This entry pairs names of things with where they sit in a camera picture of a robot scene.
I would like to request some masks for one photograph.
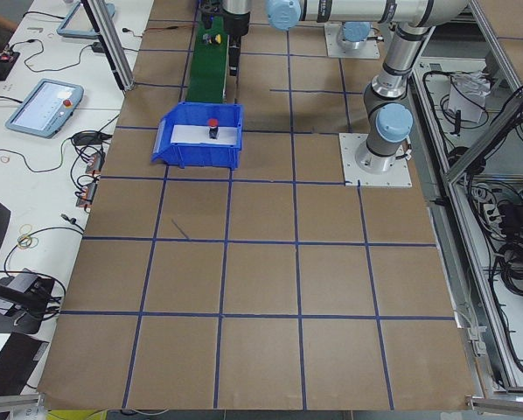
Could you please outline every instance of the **screen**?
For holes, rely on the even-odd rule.
[[[79,3],[75,13],[69,19],[69,22],[65,25],[63,29],[69,31],[79,31],[79,32],[90,32],[93,31],[93,25],[88,20],[87,13],[85,8]]]
[[[63,101],[69,99],[74,90],[74,87],[56,85],[49,81],[43,83],[31,99],[22,105],[23,110],[12,123],[27,129],[45,129],[61,108]]]

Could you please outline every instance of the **robotic arm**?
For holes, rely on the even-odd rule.
[[[200,10],[206,29],[211,28],[213,16],[222,16],[228,35],[228,66],[231,76],[235,76],[241,56],[241,38],[248,34],[252,0],[202,0]]]
[[[365,91],[371,132],[357,151],[359,166],[384,173],[413,126],[400,102],[431,27],[449,22],[469,0],[266,0],[269,23],[287,31],[301,20],[398,23],[380,73]]]

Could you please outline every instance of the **blue bin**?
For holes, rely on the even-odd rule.
[[[162,159],[168,165],[219,166],[230,169],[238,168],[242,150],[242,105],[215,104],[198,102],[180,102],[160,121],[157,140],[152,160]],[[207,128],[211,118],[219,120],[219,127],[237,129],[236,144],[213,143],[171,143],[176,125],[192,125]]]

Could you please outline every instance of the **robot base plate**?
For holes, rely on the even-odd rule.
[[[343,175],[346,186],[381,187],[381,188],[410,188],[408,162],[405,159],[396,160],[392,169],[385,174],[375,175],[360,168],[355,159],[355,152],[359,145],[366,141],[367,134],[339,134],[341,160],[343,161]],[[404,153],[402,147],[398,155]]]
[[[338,44],[338,33],[341,30],[341,24],[325,24],[325,43],[328,47],[328,57],[334,59],[363,59],[377,60],[380,58],[380,51],[376,41],[368,40],[357,50],[345,50]],[[374,31],[370,31],[370,36],[374,36]]]

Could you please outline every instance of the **white table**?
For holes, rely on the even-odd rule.
[[[122,28],[128,27],[141,33],[147,23],[153,0],[110,1],[116,7],[114,22],[123,46],[137,50],[141,39],[133,37],[129,32],[122,32]],[[70,7],[60,0],[35,0],[30,10],[65,16]],[[80,49],[93,41],[62,38],[55,32],[58,24],[58,19],[29,14],[20,23],[11,43],[34,38],[42,41],[44,53],[30,61],[34,68],[57,68],[74,63]],[[63,140],[78,131],[98,130],[105,125],[119,113],[123,94],[115,83],[106,57],[95,54],[90,48],[82,54],[80,65],[60,72],[44,73],[33,73],[23,63],[23,60],[40,50],[39,43],[18,45],[15,50],[21,52],[21,60],[7,80],[0,81],[0,95],[23,100],[43,78],[75,83],[85,88],[83,100],[73,116],[58,134],[49,139],[6,129],[4,123],[17,105],[11,101],[0,101],[0,149],[24,154],[33,169],[52,168],[59,163]],[[133,67],[136,53],[127,52],[127,57]],[[104,131],[111,133],[114,126],[113,122]],[[64,150],[64,164],[56,171],[45,173],[32,173],[25,167],[21,157],[6,151],[0,152],[0,202],[11,211],[9,228],[0,251],[0,270],[5,257],[21,235],[21,228],[25,232],[30,227],[33,232],[47,227],[71,227],[60,218],[61,214],[76,218],[83,227],[86,225],[87,214],[83,209],[75,207],[75,188],[69,176],[77,155],[70,142],[66,143]],[[79,161],[73,170],[75,177],[84,173],[84,168],[85,164]],[[66,230],[53,230],[39,234],[38,239],[35,248],[17,249],[13,253],[9,270],[26,267],[57,277],[68,286],[81,236]],[[60,293],[59,286],[56,285],[54,293]],[[34,337],[51,341],[55,323],[54,319],[44,322]],[[3,335],[0,334],[0,346],[2,341]],[[46,356],[47,352],[29,380],[32,386],[38,384]],[[32,392],[29,388],[24,389],[24,393]]]

